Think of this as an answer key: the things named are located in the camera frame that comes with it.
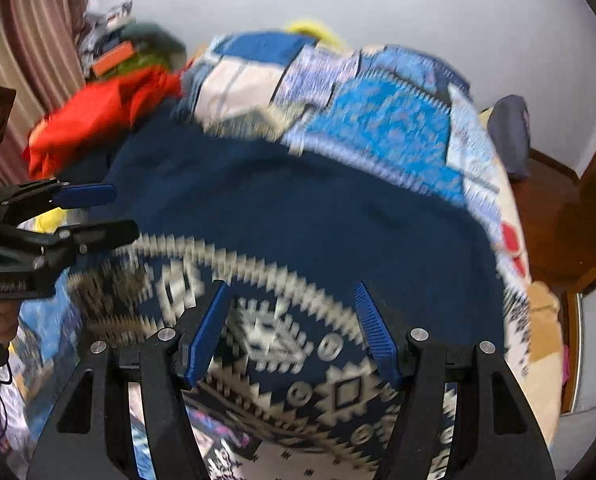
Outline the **navy patterned hooded jacket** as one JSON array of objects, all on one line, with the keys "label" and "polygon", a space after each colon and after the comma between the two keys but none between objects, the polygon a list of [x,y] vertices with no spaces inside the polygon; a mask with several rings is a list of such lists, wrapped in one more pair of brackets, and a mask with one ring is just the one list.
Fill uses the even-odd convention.
[{"label": "navy patterned hooded jacket", "polygon": [[85,327],[120,346],[173,325],[215,280],[234,300],[207,377],[185,396],[216,479],[366,478],[402,395],[381,378],[354,310],[358,284],[447,344],[503,344],[503,282],[480,224],[328,158],[208,136],[170,103],[102,174],[92,221],[140,236],[68,278]]}]

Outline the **red folded garment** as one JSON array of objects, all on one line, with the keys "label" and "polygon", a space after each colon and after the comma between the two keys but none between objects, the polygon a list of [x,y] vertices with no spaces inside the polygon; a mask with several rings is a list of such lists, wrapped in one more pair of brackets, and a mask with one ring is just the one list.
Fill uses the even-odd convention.
[{"label": "red folded garment", "polygon": [[162,101],[180,95],[179,75],[161,66],[88,84],[31,130],[22,155],[29,177],[55,177],[90,151],[109,148]]}]

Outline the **beige colourful blanket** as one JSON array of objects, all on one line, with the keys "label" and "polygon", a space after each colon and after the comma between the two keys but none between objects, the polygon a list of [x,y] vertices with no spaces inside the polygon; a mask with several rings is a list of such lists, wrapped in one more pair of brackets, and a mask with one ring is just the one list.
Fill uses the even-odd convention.
[{"label": "beige colourful blanket", "polygon": [[530,353],[528,371],[518,379],[547,446],[555,439],[564,381],[564,344],[560,301],[540,281],[526,289],[529,298]]}]

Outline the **cluttered pile on table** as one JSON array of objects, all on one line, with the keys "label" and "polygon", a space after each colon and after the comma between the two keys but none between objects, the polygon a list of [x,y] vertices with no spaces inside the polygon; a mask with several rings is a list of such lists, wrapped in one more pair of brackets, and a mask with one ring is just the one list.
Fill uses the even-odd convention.
[{"label": "cluttered pile on table", "polygon": [[93,78],[93,65],[106,52],[119,46],[120,32],[132,21],[133,1],[124,1],[105,13],[86,12],[86,34],[78,43],[78,52],[85,79]]}]

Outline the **orange box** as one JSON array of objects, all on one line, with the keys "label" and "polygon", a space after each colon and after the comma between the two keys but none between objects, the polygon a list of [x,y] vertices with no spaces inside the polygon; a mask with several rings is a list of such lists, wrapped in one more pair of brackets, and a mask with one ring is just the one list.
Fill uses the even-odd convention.
[{"label": "orange box", "polygon": [[92,71],[95,77],[103,76],[120,63],[127,61],[135,55],[135,50],[131,41],[123,41],[117,47],[104,53],[92,65]]}]

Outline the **striped brown curtain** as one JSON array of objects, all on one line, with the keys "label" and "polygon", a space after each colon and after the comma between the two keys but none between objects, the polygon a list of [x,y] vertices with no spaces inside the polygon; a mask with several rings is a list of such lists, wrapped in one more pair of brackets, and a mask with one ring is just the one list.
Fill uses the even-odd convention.
[{"label": "striped brown curtain", "polygon": [[28,180],[28,135],[84,84],[77,43],[89,0],[0,0],[0,86],[16,91],[0,144],[0,184]]}]

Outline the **dark green bag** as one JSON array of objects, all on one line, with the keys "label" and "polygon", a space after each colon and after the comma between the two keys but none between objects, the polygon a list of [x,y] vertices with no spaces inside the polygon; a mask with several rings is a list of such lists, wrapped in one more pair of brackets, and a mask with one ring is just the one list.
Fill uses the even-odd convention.
[{"label": "dark green bag", "polygon": [[121,29],[120,38],[130,41],[139,54],[161,58],[169,67],[179,67],[186,58],[184,42],[156,23],[133,22]]}]

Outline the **yellow garment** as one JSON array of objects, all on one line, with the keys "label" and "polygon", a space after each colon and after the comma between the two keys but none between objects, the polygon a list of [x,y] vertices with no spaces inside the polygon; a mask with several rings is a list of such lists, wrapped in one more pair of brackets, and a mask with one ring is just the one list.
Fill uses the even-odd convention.
[{"label": "yellow garment", "polygon": [[294,20],[287,24],[284,27],[284,31],[290,32],[291,34],[309,36],[315,39],[317,44],[330,50],[337,52],[348,50],[348,46],[338,35],[336,35],[329,27],[318,21],[300,18],[299,20]]}]

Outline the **blue patchwork bed quilt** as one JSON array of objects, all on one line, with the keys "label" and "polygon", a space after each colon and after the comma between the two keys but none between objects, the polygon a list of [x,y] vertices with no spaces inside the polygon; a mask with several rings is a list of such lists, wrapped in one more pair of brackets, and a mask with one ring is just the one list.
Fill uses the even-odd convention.
[{"label": "blue patchwork bed quilt", "polygon": [[[500,198],[508,181],[472,105],[467,81],[450,66],[399,46],[343,53],[309,36],[249,32],[213,41],[176,75],[181,95],[159,106],[170,103],[174,120],[181,124],[196,125],[208,136],[278,144],[292,155],[319,155],[468,212],[488,237],[503,282],[504,341],[494,346],[517,382],[526,374],[528,299],[517,266],[504,254],[500,213]],[[57,176],[45,179],[109,184],[102,174],[112,155],[153,113],[114,145],[90,151]],[[40,180],[30,178],[29,182]],[[93,208],[110,204],[56,207],[19,226],[54,233],[62,226],[80,223],[133,220],[89,219]],[[128,246],[79,256],[59,275],[51,297],[4,299],[18,300],[20,311],[8,360],[0,366],[0,445],[10,442],[16,432],[25,435],[27,474],[48,417],[92,344],[103,341],[112,349],[130,347],[158,332],[116,346],[85,327],[70,299],[69,274],[83,258]],[[165,327],[176,326],[177,321]],[[458,389],[449,382],[444,387],[439,437],[425,479],[448,479],[445,473],[457,400]],[[140,474],[136,479],[158,479],[144,426],[142,387],[137,382],[129,386],[129,408]]]}]

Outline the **grey purple backpack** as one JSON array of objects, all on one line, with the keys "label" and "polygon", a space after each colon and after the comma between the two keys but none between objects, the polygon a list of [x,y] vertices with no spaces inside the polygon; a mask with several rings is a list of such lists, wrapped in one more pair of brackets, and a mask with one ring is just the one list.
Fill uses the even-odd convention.
[{"label": "grey purple backpack", "polygon": [[507,176],[516,181],[529,177],[531,130],[524,97],[510,94],[498,100],[486,128]]}]

